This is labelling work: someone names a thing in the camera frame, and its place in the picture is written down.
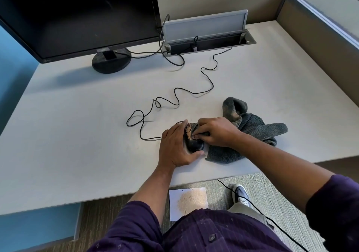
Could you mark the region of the person's right hand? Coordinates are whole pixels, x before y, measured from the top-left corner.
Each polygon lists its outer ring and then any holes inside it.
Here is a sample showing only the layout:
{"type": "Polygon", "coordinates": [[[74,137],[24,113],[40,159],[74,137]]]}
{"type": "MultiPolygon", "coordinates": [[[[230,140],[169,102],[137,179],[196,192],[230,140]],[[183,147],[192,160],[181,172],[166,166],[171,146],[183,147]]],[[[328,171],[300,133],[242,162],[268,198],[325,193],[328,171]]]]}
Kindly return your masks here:
{"type": "Polygon", "coordinates": [[[191,137],[213,146],[231,147],[241,131],[224,117],[200,118],[191,137]]]}

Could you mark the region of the person's left hand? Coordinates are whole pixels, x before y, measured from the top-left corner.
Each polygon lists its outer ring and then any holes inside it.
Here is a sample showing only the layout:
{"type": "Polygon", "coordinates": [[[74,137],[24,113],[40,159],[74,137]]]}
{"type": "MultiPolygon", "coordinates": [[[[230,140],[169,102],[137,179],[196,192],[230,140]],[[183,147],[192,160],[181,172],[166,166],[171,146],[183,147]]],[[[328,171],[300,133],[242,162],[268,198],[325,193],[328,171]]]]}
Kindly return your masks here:
{"type": "Polygon", "coordinates": [[[158,164],[173,163],[175,167],[183,165],[184,155],[187,153],[183,146],[183,133],[188,120],[176,123],[162,134],[159,147],[158,164]]]}

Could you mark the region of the black computer mouse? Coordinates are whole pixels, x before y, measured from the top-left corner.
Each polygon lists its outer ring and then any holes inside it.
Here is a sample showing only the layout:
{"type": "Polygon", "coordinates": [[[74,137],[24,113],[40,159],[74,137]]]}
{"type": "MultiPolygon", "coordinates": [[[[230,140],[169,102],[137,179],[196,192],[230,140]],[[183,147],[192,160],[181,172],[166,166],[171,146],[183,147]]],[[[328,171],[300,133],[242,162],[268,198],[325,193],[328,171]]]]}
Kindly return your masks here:
{"type": "Polygon", "coordinates": [[[184,133],[183,133],[183,141],[187,150],[191,153],[196,151],[201,151],[204,149],[205,144],[202,141],[195,140],[192,138],[192,134],[194,131],[198,129],[198,123],[187,123],[184,133]]]}

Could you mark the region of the gray cleaning cloth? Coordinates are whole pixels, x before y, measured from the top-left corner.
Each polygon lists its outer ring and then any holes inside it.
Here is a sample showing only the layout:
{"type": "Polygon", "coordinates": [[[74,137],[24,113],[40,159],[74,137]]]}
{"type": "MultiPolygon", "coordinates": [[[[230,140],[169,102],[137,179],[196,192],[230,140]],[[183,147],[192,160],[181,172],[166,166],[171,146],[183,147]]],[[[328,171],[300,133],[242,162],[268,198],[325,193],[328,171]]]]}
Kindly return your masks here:
{"type": "MultiPolygon", "coordinates": [[[[288,132],[288,128],[284,123],[265,124],[262,118],[255,114],[247,113],[247,110],[246,102],[234,97],[226,98],[222,104],[224,118],[229,120],[241,132],[249,134],[268,145],[276,146],[275,137],[288,132]]],[[[243,155],[231,148],[210,146],[206,159],[210,162],[230,164],[243,158],[245,158],[243,155]]]]}

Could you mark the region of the person's right forearm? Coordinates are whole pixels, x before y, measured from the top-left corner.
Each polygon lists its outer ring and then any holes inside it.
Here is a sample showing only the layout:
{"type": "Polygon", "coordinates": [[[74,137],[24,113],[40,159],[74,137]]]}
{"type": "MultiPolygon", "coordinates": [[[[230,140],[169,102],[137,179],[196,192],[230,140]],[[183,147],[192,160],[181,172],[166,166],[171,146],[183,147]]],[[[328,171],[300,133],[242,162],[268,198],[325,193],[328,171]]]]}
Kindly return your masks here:
{"type": "Polygon", "coordinates": [[[302,213],[306,213],[309,199],[334,175],[325,168],[241,132],[233,135],[231,148],[249,159],[302,213]]]}

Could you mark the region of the person's left forearm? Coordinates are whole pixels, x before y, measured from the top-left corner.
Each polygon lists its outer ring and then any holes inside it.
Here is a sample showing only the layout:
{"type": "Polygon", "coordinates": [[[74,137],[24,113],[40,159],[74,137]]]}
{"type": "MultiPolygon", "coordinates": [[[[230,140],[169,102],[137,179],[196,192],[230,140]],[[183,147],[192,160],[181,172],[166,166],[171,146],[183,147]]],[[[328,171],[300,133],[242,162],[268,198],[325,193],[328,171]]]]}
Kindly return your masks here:
{"type": "Polygon", "coordinates": [[[158,164],[150,177],[129,201],[141,201],[148,205],[162,225],[169,185],[175,169],[173,163],[158,164]]]}

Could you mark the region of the pile of beige sand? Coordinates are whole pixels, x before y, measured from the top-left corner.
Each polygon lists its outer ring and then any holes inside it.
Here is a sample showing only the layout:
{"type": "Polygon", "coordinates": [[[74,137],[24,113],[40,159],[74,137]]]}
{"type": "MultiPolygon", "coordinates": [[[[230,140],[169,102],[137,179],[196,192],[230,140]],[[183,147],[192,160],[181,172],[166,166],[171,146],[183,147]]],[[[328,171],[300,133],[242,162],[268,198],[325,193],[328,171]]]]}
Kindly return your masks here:
{"type": "Polygon", "coordinates": [[[191,190],[180,196],[180,199],[177,202],[177,207],[184,216],[194,210],[205,209],[207,204],[207,195],[205,191],[191,190]]]}

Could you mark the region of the white shoe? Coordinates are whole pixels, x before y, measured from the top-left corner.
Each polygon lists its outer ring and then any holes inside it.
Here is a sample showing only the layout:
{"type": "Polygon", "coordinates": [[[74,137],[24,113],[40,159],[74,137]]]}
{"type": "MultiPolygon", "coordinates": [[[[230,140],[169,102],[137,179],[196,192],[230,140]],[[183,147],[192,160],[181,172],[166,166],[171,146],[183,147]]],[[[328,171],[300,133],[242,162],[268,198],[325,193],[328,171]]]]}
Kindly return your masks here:
{"type": "Polygon", "coordinates": [[[249,195],[242,185],[233,185],[232,186],[232,199],[233,203],[240,203],[251,207],[251,203],[249,200],[249,195]]]}

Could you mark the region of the white paper sheet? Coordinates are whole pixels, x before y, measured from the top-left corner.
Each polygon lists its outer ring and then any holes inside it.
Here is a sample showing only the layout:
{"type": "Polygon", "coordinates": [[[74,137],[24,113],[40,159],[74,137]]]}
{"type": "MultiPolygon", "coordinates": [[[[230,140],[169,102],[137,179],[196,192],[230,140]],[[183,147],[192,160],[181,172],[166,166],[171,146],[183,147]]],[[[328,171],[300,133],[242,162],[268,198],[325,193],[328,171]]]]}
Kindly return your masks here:
{"type": "Polygon", "coordinates": [[[184,194],[185,192],[191,191],[191,190],[200,190],[200,191],[205,191],[206,192],[205,187],[177,189],[177,190],[170,190],[169,191],[169,213],[170,213],[170,221],[171,222],[176,222],[180,218],[183,217],[183,215],[181,214],[181,212],[179,211],[179,209],[177,207],[177,202],[180,199],[180,196],[182,194],[184,194]]]}

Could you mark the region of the purple patterned shirt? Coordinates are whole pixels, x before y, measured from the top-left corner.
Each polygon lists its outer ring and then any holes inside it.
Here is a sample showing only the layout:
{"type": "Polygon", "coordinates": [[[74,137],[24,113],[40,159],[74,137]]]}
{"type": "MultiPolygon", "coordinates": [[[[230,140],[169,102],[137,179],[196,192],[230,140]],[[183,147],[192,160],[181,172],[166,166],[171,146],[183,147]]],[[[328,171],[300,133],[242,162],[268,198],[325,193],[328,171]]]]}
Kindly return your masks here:
{"type": "MultiPolygon", "coordinates": [[[[359,183],[333,175],[309,199],[306,217],[329,252],[359,252],[359,183]]],[[[225,210],[195,210],[162,234],[150,207],[130,201],[87,252],[292,251],[264,223],[225,210]]]]}

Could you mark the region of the beige trousers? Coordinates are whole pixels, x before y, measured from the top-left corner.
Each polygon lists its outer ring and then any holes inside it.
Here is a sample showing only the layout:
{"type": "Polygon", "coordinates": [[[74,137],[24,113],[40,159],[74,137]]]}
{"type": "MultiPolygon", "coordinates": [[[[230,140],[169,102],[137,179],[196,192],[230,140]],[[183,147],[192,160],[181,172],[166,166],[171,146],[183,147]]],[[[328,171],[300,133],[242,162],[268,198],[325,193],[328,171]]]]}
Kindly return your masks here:
{"type": "Polygon", "coordinates": [[[229,211],[231,213],[240,213],[240,214],[247,215],[249,217],[252,217],[252,218],[262,222],[267,227],[269,227],[272,231],[275,230],[274,226],[272,226],[271,224],[269,224],[267,222],[267,218],[265,217],[265,215],[260,214],[259,212],[257,212],[253,208],[251,208],[251,205],[247,200],[241,200],[239,202],[234,203],[233,206],[230,207],[227,211],[229,211]]]}

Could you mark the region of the round black monitor stand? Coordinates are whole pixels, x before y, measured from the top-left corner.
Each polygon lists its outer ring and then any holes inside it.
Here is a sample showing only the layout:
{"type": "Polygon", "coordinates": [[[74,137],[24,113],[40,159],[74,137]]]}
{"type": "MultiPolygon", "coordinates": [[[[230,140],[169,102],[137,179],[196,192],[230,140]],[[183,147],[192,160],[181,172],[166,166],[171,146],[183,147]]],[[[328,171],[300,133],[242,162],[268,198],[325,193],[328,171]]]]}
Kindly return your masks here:
{"type": "Polygon", "coordinates": [[[102,74],[116,73],[127,67],[131,58],[131,52],[127,48],[104,50],[93,57],[92,67],[102,74]]]}

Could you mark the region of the blue desk side panel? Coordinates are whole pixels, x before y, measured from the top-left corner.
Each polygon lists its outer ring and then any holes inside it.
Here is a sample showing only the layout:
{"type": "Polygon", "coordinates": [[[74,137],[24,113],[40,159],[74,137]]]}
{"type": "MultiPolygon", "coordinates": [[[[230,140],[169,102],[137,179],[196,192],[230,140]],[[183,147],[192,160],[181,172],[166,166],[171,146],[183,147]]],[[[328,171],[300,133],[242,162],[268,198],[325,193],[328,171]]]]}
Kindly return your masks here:
{"type": "Polygon", "coordinates": [[[83,203],[0,215],[0,252],[35,252],[79,237],[83,203]]]}

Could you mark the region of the black computer monitor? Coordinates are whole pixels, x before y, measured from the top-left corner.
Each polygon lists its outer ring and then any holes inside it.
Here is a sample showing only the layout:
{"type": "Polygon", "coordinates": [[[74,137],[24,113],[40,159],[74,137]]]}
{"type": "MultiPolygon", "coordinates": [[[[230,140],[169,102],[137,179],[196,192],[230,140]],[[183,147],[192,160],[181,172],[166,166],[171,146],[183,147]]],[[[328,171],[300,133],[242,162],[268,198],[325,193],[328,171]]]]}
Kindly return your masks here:
{"type": "Polygon", "coordinates": [[[39,63],[159,40],[158,0],[0,0],[2,26],[39,63]]]}

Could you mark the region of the frosted glass window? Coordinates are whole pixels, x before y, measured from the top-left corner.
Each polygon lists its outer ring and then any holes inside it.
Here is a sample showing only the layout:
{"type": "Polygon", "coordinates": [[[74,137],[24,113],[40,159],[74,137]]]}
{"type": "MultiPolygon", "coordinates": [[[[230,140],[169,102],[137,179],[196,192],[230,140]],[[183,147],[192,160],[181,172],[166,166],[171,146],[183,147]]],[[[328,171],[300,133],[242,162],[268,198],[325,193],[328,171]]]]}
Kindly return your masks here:
{"type": "Polygon", "coordinates": [[[359,50],[359,0],[296,0],[359,50]]]}

